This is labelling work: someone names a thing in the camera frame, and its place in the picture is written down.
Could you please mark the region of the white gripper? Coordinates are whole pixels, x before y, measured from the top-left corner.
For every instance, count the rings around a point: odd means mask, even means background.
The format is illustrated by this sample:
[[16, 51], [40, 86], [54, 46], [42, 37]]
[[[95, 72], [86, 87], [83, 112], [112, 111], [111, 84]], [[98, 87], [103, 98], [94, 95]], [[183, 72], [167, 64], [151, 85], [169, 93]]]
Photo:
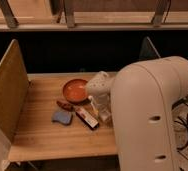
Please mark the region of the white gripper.
[[100, 71], [91, 78], [85, 86], [85, 90], [91, 96], [108, 95], [110, 98], [110, 89], [114, 81], [107, 72]]

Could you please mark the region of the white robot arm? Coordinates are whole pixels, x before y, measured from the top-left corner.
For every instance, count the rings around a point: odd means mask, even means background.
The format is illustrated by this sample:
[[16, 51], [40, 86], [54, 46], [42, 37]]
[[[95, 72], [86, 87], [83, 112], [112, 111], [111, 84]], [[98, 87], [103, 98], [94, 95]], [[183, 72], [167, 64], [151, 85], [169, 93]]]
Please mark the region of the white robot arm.
[[97, 73], [86, 85], [111, 108], [121, 171], [179, 171], [172, 105], [188, 94], [188, 60], [171, 56]]

